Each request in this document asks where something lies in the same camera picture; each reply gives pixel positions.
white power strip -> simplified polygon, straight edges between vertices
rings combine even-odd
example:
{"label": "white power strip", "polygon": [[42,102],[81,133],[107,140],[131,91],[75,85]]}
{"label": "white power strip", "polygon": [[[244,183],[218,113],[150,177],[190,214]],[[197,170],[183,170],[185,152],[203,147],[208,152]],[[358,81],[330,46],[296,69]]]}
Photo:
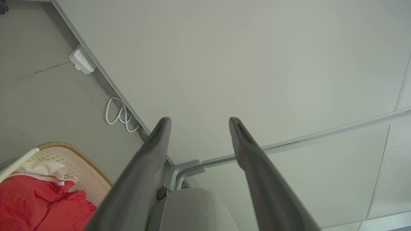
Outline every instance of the white power strip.
{"label": "white power strip", "polygon": [[69,55],[69,60],[74,64],[74,68],[84,74],[90,74],[96,69],[96,64],[93,63],[90,56],[86,53],[81,45]]}

white desk surface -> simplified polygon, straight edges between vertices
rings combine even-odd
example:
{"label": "white desk surface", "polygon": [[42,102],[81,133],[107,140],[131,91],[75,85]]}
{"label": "white desk surface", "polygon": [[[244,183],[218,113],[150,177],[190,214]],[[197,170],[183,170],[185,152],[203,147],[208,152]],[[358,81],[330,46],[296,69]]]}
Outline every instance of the white desk surface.
{"label": "white desk surface", "polygon": [[391,112],[411,52],[410,1],[54,4],[175,164],[233,153],[231,116],[265,146]]}

wicker basket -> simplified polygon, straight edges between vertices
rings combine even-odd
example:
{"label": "wicker basket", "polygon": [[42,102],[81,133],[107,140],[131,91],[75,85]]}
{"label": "wicker basket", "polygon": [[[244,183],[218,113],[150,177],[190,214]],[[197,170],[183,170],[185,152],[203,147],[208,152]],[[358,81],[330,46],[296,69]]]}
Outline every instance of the wicker basket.
{"label": "wicker basket", "polygon": [[111,179],[89,157],[73,145],[50,142],[37,146],[9,165],[0,173],[0,182],[24,162],[54,160],[67,167],[65,176],[75,178],[77,183],[70,189],[84,190],[87,200],[98,206],[113,186]]}

gray seat cushion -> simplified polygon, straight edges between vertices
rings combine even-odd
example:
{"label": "gray seat cushion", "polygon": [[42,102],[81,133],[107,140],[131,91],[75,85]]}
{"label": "gray seat cushion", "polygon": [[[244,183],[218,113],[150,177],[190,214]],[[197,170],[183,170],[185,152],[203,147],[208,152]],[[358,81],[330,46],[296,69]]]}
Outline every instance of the gray seat cushion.
{"label": "gray seat cushion", "polygon": [[182,189],[154,210],[148,231],[238,231],[220,198],[205,189]]}

panel seam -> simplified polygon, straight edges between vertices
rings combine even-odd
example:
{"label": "panel seam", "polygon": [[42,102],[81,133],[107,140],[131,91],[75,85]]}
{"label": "panel seam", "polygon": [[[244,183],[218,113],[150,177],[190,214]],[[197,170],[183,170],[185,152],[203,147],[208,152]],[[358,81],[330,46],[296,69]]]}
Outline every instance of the panel seam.
{"label": "panel seam", "polygon": [[398,95],[397,103],[395,104],[394,111],[399,109],[399,103],[401,102],[402,95],[404,94],[405,83],[407,82],[407,79],[406,79],[407,70],[408,70],[408,66],[410,64],[410,59],[411,59],[411,53],[410,53],[410,56],[408,57],[407,67],[405,68],[404,78],[402,79],[401,88],[399,90],[399,95]]}
{"label": "panel seam", "polygon": [[387,147],[388,136],[390,135],[390,128],[391,128],[391,125],[388,126],[387,139],[386,139],[386,143],[384,145],[383,156],[381,157],[381,163],[380,163],[380,168],[378,170],[377,180],[375,182],[374,191],[372,193],[371,201],[370,201],[369,207],[368,207],[367,216],[365,217],[365,219],[368,219],[369,213],[371,212],[372,204],[374,203],[375,194],[376,194],[377,188],[378,188],[378,182],[379,182],[379,176],[380,176],[380,172],[381,172],[381,166],[383,165],[384,153],[385,153],[385,149]]}
{"label": "panel seam", "polygon": [[357,229],[357,231],[359,231],[360,230],[360,228],[361,228],[361,226],[363,225],[363,222],[361,222],[360,223],[360,225],[358,226],[358,229]]}

